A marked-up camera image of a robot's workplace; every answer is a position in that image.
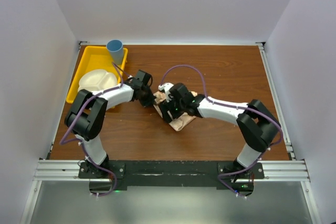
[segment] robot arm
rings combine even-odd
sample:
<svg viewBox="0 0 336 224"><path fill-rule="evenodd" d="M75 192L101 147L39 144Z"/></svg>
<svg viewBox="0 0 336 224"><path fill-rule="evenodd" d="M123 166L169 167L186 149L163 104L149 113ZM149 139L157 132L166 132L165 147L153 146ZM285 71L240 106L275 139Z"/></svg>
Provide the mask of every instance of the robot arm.
<svg viewBox="0 0 336 224"><path fill-rule="evenodd" d="M253 164L261 153L266 151L278 133L274 124L248 110L248 108L257 110L278 123L259 100L252 100L250 103L233 103L211 97L206 98L203 94L194 97L182 83L175 85L165 83L159 86L159 90L169 97L159 106L162 114L171 115L170 118L163 117L167 123L186 112L199 118L216 118L239 126L246 144L234 161L237 170Z"/></svg>
<svg viewBox="0 0 336 224"><path fill-rule="evenodd" d="M139 70L135 77L129 78L123 85L119 84L112 90L93 99L86 107L86 109L90 109L90 112L80 115L72 128L72 132L76 135L76 138L82 140L87 154L95 164L108 169L109 158L102 147L99 136L106 110L120 103L134 100L139 100L144 107L152 105L155 97L148 85L151 78L150 74ZM78 92L65 117L65 124L68 127L74 121L83 104L98 93L100 91L91 93L87 90L80 90ZM97 170L94 166L91 166L91 169L96 170L97 177L104 175L104 172Z"/></svg>

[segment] blue cup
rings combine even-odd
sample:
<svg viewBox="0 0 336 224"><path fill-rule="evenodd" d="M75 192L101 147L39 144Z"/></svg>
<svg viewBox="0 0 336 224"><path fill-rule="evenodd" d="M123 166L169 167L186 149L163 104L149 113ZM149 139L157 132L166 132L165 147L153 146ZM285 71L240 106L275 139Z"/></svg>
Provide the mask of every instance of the blue cup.
<svg viewBox="0 0 336 224"><path fill-rule="evenodd" d="M112 56L113 62L117 65L122 64L124 59L124 48L122 42L118 39L111 40L107 43L106 48Z"/></svg>

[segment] cable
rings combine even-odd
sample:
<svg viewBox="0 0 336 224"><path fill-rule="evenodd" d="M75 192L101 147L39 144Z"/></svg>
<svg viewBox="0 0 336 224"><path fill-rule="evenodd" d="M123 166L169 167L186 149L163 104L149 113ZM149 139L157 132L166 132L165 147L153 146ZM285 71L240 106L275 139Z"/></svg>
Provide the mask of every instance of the cable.
<svg viewBox="0 0 336 224"><path fill-rule="evenodd" d="M128 74L128 73L126 73L124 70L122 70L117 64L115 64L114 62L112 62L112 64L113 64L113 66L114 66L114 68L118 68L121 72L123 72L124 74L126 74L127 75L127 77L129 77L129 76L131 76L130 74Z"/></svg>
<svg viewBox="0 0 336 224"><path fill-rule="evenodd" d="M238 110L248 110L248 111L250 111L250 112L256 113L256 114L258 114L258 115L264 117L267 121L269 121L270 123L274 124L274 126L277 128L277 130L278 130L279 133L280 133L280 138L279 138L279 140L277 140L276 142L271 143L271 144L270 144L270 147L273 146L273 145L277 145L277 144L279 144L279 143L281 142L281 140L284 138L284 133L282 132L281 126L280 126L276 121L274 121L272 118L270 118L269 116L267 116L267 115L265 115L265 114L263 114L263 113L261 113L261 112L255 110L255 109L249 108L249 107L246 108L246 107L242 107L242 106L234 106L234 105L231 105L231 104L220 103L220 102L216 102L216 101L211 100L211 99L208 97L208 94L207 94L207 92L206 92L205 80L204 80L204 77L203 77L202 73L201 73L197 68L195 68L195 67L193 67L193 66L183 64L183 65L176 65L176 66L174 66L174 67L171 67L171 68L168 69L168 70L166 71L166 73L163 75L162 80L161 80L161 84L160 84L160 85L163 84L164 78L166 77L166 75L167 75L171 70L173 70L173 69L175 69L175 68L180 68L180 67L191 68L191 69L195 70L195 71L200 75L201 80L202 80L202 84L203 84L203 92L204 92L204 96L205 96L205 99L206 99L207 101L211 102L212 104L220 105L220 106L224 106L224 107L228 107L228 108L234 108L234 109L238 109ZM260 159L263 155L264 155L264 153L261 153L260 156L259 156L259 157L258 157L258 158L257 158L251 165L250 165L250 166L248 166L248 167L246 167L246 168L244 168L244 169L242 169L242 170L239 170L239 171L237 171L237 172L232 172L232 173L219 174L218 177L217 177L218 180L219 180L223 185L225 185L229 190L231 190L233 193L235 193L237 196L241 196L241 197L246 198L244 195L242 195L242 194L236 192L232 187L230 187L230 185L228 185L228 184L227 184L225 181L223 181L222 179L223 179L224 177L227 177L227 176L241 174L241 173L246 172L247 170L250 170L250 169L251 169L251 168L258 162L258 159Z"/></svg>
<svg viewBox="0 0 336 224"><path fill-rule="evenodd" d="M153 84L153 77L151 76L151 84L149 84L148 86L151 87Z"/></svg>
<svg viewBox="0 0 336 224"><path fill-rule="evenodd" d="M83 163L83 162L85 162L85 160L84 160L84 159L82 159L82 160L79 160L79 161L77 162L77 165L79 166L79 168L82 168L80 164L81 164L81 163Z"/></svg>
<svg viewBox="0 0 336 224"><path fill-rule="evenodd" d="M116 177L116 175L115 175L112 171L110 171L110 170L108 170L108 169L105 169L105 168L99 166L98 164L96 164L96 163L92 160L92 158L89 156L88 152L87 152L86 149L85 149L85 146L84 146L84 144L83 144L83 140L81 140L81 139L79 139L79 138L72 138L72 139L66 140L66 138L69 136L70 132L71 132L72 129L74 128L74 126L75 126L75 124L77 123L79 117L82 115L84 109L87 107L87 105L88 105L93 99L95 99L96 97L98 97L98 96L100 96L100 95L102 95L102 94L104 94L104 93L106 93L106 92L113 91L113 90L117 90L117 89L119 89L119 88L121 88L121 87L123 86L123 84L124 84L124 80L123 80L123 78L122 78L122 74L118 71L118 69L120 69L120 68L119 68L114 62L112 63L112 65L113 65L113 67L115 68L117 74L119 75L119 77L120 77L120 79L121 79L121 84L120 84L120 86L115 86L115 87L113 87L113 88L103 90L103 91L99 92L98 94L95 94L95 95L91 96L91 97L90 97L90 98L89 98L89 99L82 105L82 107L81 107L80 110L78 111L78 113L77 113L77 115L76 115L74 121L73 121L73 122L71 123L71 125L68 127L68 130L66 131L66 133L64 134L64 136L62 137L62 139L61 139L60 142L59 142L60 145L65 145L65 144L70 143L70 142L73 142L73 141L79 141L80 146L82 147L82 150L83 150L85 156L87 157L87 159L90 161L90 163L91 163L92 165L94 165L94 167L96 167L96 168L98 168L98 169L100 169L100 170L103 170L103 171L109 173L109 174L114 178L114 184L113 184L113 186L111 186L110 190L109 190L107 193L103 193L103 194L93 193L94 195L96 195L96 196L98 196L98 197L108 195L108 194L110 194L112 191L115 190L115 188L116 188L116 186L117 186L117 177Z"/></svg>

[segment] white divided plate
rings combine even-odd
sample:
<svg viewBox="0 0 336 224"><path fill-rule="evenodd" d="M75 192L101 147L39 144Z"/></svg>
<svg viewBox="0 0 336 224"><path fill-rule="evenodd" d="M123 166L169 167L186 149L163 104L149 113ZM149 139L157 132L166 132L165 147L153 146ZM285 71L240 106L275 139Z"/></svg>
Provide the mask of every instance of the white divided plate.
<svg viewBox="0 0 336 224"><path fill-rule="evenodd" d="M79 90L86 89L90 92L109 89L117 85L117 78L113 73L104 69L96 69L83 75L79 80Z"/></svg>

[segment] small white object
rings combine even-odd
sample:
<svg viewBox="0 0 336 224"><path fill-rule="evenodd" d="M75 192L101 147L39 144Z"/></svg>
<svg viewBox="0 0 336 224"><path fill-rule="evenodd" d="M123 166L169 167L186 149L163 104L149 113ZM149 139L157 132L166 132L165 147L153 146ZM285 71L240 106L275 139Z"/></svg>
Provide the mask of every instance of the small white object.
<svg viewBox="0 0 336 224"><path fill-rule="evenodd" d="M167 101L167 102L170 101L170 97L169 97L169 95L170 95L170 91L169 91L169 89L170 89L172 86L174 86L174 84L169 83L169 82L166 82L166 83L163 84L163 85L159 85L159 88L158 88L159 91L165 93L165 95L166 95L166 101Z"/></svg>
<svg viewBox="0 0 336 224"><path fill-rule="evenodd" d="M79 80L79 90L86 89L90 92L109 89L117 85L117 78L113 73L104 69L96 69L83 75Z"/></svg>

